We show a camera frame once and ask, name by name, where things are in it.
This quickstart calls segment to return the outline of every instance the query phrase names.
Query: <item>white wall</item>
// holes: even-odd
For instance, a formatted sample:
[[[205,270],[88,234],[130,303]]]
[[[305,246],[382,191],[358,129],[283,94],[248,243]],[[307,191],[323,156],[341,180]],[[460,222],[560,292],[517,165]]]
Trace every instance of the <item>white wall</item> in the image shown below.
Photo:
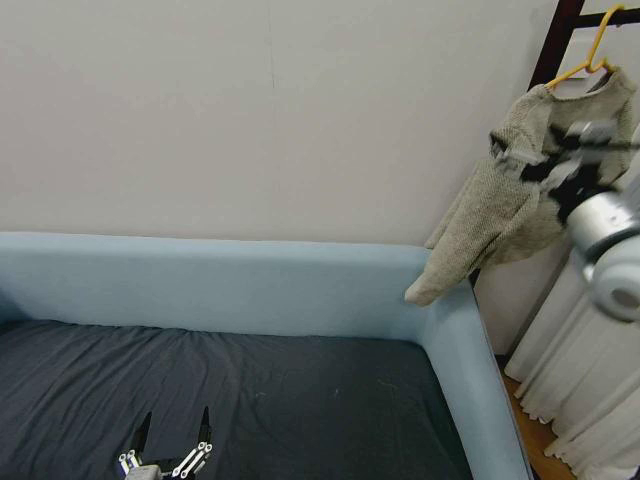
[[[0,229],[420,245],[554,8],[4,0]]]

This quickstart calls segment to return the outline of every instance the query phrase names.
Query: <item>yellow hanger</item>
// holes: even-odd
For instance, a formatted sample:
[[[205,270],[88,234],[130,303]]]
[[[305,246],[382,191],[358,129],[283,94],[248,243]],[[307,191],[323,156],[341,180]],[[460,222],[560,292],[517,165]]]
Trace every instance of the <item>yellow hanger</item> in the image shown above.
[[[583,69],[589,73],[594,73],[600,70],[601,68],[606,69],[607,72],[613,72],[616,69],[616,67],[611,65],[606,58],[603,58],[602,60],[600,60],[598,64],[593,65],[593,57],[596,54],[596,50],[600,46],[602,35],[604,34],[605,29],[607,28],[607,24],[609,23],[611,16],[618,10],[624,10],[624,5],[622,5],[621,3],[614,5],[609,10],[607,10],[607,13],[605,13],[604,17],[602,17],[602,21],[600,22],[600,26],[598,27],[598,32],[596,33],[596,38],[593,40],[593,45],[591,45],[591,49],[589,50],[589,55],[587,56],[587,59],[577,67],[551,80],[549,83],[547,83],[546,85],[547,88],[555,87],[560,82],[563,82],[567,78],[575,75],[576,73],[578,73],[580,70],[583,70]]]

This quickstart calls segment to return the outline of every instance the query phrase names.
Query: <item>curtain fold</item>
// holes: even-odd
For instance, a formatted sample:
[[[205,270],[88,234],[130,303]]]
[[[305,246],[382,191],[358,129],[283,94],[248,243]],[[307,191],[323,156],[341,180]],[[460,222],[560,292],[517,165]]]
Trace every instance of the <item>curtain fold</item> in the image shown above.
[[[627,480],[640,465],[640,324],[594,308],[567,265],[505,373],[530,418],[558,439],[546,455],[580,480]]]

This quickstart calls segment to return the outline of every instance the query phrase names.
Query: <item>gray knit sweater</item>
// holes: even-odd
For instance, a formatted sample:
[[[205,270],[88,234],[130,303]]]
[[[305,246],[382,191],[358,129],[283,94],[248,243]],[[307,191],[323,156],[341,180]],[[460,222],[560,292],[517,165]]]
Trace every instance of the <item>gray knit sweater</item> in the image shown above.
[[[558,98],[537,85],[515,102],[491,137],[514,149],[551,152],[556,147],[550,124],[566,129],[576,121],[615,119],[614,141],[629,141],[635,89],[621,70],[581,97]],[[527,258],[562,235],[557,203],[539,185],[510,179],[495,165],[493,156],[480,160],[425,244],[433,252],[424,273],[406,291],[408,302],[428,305],[475,268]],[[628,154],[607,154],[601,182],[611,183],[628,166]]]

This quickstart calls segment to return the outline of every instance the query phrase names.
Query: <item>light blue sofa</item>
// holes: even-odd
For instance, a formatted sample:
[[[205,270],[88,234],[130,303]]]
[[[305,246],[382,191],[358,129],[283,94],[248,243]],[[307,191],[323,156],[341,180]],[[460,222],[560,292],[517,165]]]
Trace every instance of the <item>light blue sofa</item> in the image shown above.
[[[0,233],[0,322],[409,340],[431,360],[474,478],[529,479],[468,283],[428,308],[403,301],[427,254],[390,245]]]

